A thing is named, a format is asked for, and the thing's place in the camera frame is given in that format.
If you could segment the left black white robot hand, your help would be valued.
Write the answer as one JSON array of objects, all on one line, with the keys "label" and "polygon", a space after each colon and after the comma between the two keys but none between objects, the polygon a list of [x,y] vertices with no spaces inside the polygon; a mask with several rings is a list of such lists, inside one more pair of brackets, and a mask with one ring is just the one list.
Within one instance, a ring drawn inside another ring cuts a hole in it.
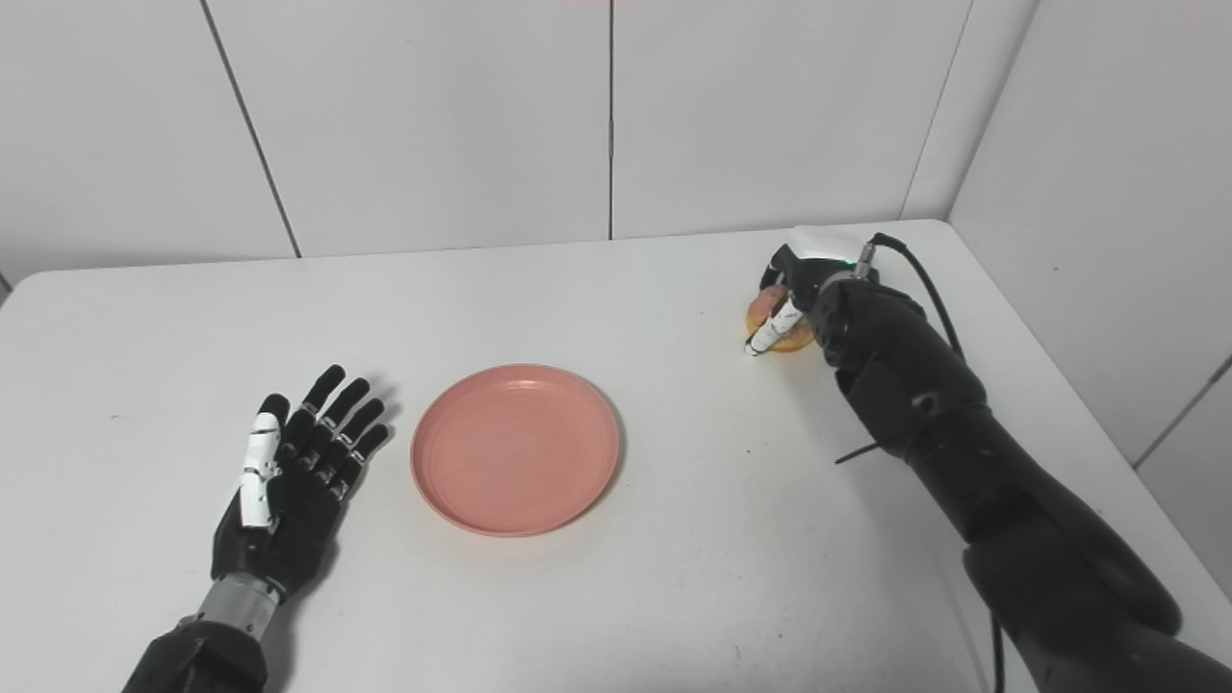
[{"label": "left black white robot hand", "polygon": [[367,461],[389,439],[386,403],[331,365],[301,404],[274,392],[250,434],[251,482],[213,535],[211,580],[254,578],[290,601],[317,578]]}]

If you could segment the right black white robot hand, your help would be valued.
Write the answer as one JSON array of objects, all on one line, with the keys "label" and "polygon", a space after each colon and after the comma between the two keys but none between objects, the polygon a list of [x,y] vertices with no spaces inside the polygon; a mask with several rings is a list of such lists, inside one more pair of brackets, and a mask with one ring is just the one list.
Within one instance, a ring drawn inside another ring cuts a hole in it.
[{"label": "right black white robot hand", "polygon": [[745,351],[798,351],[813,342],[809,312],[833,279],[877,279],[866,242],[848,231],[797,224],[771,255],[745,312]]}]

